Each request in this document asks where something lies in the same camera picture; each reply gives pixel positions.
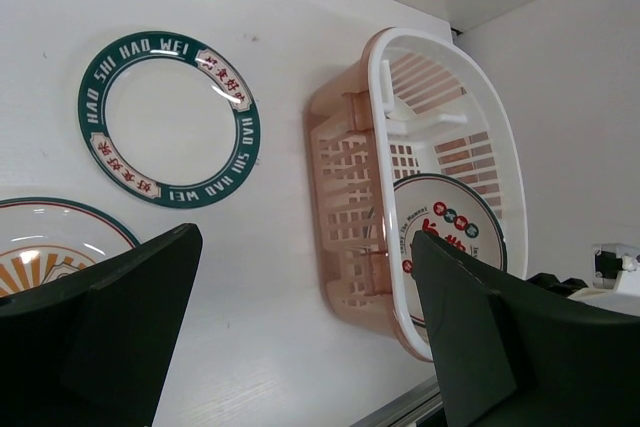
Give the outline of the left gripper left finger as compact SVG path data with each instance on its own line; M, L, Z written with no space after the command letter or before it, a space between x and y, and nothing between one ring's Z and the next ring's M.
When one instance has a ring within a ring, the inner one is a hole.
M202 247L184 223L2 298L2 425L151 425Z

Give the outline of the plate with red characters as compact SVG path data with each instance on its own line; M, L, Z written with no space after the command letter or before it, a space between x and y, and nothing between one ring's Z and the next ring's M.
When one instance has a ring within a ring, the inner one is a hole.
M401 269L413 324L424 315L412 276L412 241L418 231L444 239L458 250L504 271L507 249L501 225L488 204L463 183L441 174L422 173L394 183Z

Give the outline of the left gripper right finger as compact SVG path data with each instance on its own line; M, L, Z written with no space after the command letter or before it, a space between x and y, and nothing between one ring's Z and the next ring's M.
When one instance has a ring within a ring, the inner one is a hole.
M425 231L412 275L450 426L635 426L639 320L547 291Z

